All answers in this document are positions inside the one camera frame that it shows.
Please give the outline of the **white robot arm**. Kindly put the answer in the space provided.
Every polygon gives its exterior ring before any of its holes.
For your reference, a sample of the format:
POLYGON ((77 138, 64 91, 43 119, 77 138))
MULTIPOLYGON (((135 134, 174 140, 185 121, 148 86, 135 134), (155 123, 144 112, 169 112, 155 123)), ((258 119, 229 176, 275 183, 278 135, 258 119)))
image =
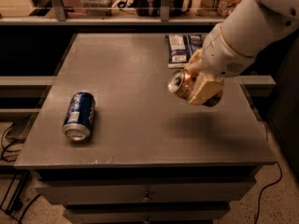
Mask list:
POLYGON ((190 58, 186 69, 198 77, 188 103, 201 105, 216 96, 227 77, 238 76, 261 50, 296 31, 298 11, 299 0, 242 0, 190 58))

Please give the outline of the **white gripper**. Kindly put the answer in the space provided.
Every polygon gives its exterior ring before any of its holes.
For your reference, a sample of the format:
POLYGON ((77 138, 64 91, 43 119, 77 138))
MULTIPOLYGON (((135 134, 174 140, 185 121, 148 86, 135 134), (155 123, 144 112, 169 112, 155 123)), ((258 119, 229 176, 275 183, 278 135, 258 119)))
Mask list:
POLYGON ((224 77, 239 76, 254 61, 255 56, 244 56, 233 50, 223 38, 221 24, 217 24, 205 37, 202 49, 197 49, 185 65, 187 71, 198 75, 187 98, 188 104, 203 105, 223 90, 224 77))

